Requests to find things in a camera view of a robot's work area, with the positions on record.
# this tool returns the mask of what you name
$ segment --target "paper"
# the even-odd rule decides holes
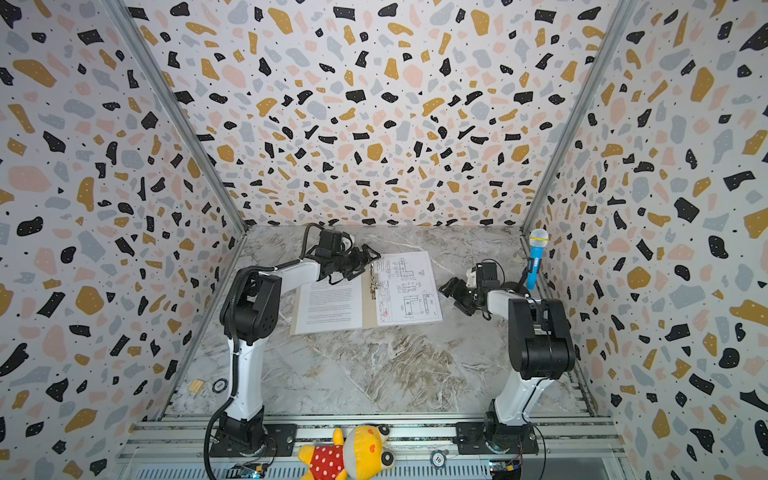
[[[299,292],[295,333],[362,328],[362,278],[329,285],[305,283]]]
[[[429,253],[384,253],[373,271],[380,326],[442,321]]]

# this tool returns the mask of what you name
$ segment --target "plush toy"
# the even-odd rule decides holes
[[[299,460],[309,466],[301,480],[369,480],[395,464],[395,457],[384,449],[389,427],[362,425],[352,430],[344,442],[340,429],[333,432],[333,445],[305,445]]]

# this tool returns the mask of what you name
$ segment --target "blue microphone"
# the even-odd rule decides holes
[[[541,263],[541,256],[544,254],[544,248],[549,241],[549,233],[543,228],[533,230],[528,236],[528,243],[531,245],[531,258],[528,259],[528,279],[525,282],[525,288],[533,292],[536,287],[536,274],[538,273],[538,264]]]

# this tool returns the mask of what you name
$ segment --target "terrazzo wallpaper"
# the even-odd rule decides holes
[[[638,478],[768,478],[768,4],[638,2],[541,212]]]
[[[0,478],[107,478],[236,238],[101,4],[0,16]]]
[[[249,224],[512,225],[608,0],[130,0]]]

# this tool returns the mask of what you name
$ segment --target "marble tabletop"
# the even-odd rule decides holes
[[[340,227],[380,253],[425,250],[435,280],[465,277],[475,261],[497,260],[517,281],[525,252],[514,227]],[[298,257],[303,227],[253,227],[236,268],[276,265]],[[310,245],[316,241],[316,230]],[[480,413],[503,389],[511,370],[505,320],[466,316],[439,296],[443,321],[291,336],[293,293],[280,301],[280,321],[264,354],[262,395],[271,414],[372,412]],[[174,393],[166,415],[209,415],[227,394],[213,383],[226,378],[230,357],[218,323],[220,305]],[[192,393],[195,380],[203,389]],[[581,391],[565,376],[541,397],[534,412],[578,412]]]

